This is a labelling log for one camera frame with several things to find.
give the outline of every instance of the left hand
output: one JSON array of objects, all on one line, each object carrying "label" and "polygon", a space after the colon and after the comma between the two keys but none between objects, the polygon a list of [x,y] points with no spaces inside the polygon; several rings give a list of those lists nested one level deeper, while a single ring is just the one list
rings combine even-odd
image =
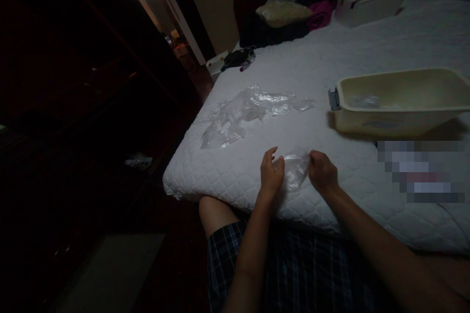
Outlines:
[{"label": "left hand", "polygon": [[263,162],[261,163],[261,190],[258,194],[258,200],[271,203],[284,181],[284,158],[279,157],[278,168],[274,168],[273,159],[274,152],[277,147],[271,148],[264,153]]}]

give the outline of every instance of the bedsheet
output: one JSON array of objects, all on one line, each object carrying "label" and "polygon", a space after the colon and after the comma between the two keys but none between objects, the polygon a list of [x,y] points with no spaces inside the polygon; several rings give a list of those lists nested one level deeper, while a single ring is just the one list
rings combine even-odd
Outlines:
[{"label": "bedsheet", "polygon": [[[260,187],[263,153],[295,147],[325,152],[338,168],[339,183],[375,220],[415,249],[470,254],[470,203],[387,202],[377,194],[377,149],[366,140],[345,138],[329,123],[328,89],[344,77],[399,69],[450,67],[470,75],[470,3],[457,0],[405,0],[397,16],[354,29],[331,25],[293,42],[257,49],[244,72],[223,72],[169,163],[165,191],[193,201],[200,194],[251,211]],[[250,122],[244,139],[225,149],[203,150],[200,138],[217,103],[254,84],[263,91],[291,91],[317,106],[290,115]],[[446,124],[441,133],[462,140],[469,151],[470,115]],[[334,214],[308,180],[287,193],[280,219],[342,236]]]}]

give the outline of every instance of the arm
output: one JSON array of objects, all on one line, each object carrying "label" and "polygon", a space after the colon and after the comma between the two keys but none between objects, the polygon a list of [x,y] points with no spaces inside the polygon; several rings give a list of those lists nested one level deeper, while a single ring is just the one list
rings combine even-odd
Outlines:
[{"label": "arm", "polygon": [[277,147],[268,150],[263,157],[261,189],[238,250],[235,275],[225,301],[224,312],[259,311],[271,208],[284,180],[283,157],[279,159],[277,170],[272,162],[276,150]]},{"label": "arm", "polygon": [[309,177],[405,311],[469,311],[463,298],[339,187],[337,169],[325,154],[310,153]]}]

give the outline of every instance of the person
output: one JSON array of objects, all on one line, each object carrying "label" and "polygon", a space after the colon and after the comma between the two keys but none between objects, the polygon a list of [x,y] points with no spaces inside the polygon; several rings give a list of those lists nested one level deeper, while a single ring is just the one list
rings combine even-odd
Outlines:
[{"label": "person", "polygon": [[319,151],[309,154],[309,179],[355,244],[272,222],[284,180],[283,157],[273,164],[276,150],[264,154],[248,221],[215,198],[200,200],[212,312],[469,311],[463,297],[341,189],[336,167]]}]

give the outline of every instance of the crumpled plastic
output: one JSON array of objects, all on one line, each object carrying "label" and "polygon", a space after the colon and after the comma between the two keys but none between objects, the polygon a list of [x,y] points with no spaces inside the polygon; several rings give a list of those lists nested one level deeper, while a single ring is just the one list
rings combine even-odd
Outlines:
[{"label": "crumpled plastic", "polygon": [[287,192],[300,190],[308,171],[310,157],[308,154],[313,149],[295,148],[284,157],[284,183],[283,188]]},{"label": "crumpled plastic", "polygon": [[201,149],[223,149],[246,136],[242,121],[260,121],[266,115],[289,115],[292,109],[299,112],[311,109],[315,100],[298,98],[294,94],[265,93],[259,86],[252,86],[219,106],[209,116],[211,124],[201,137]]},{"label": "crumpled plastic", "polygon": [[348,99],[349,105],[353,108],[379,109],[378,97],[375,95],[351,95]]}]

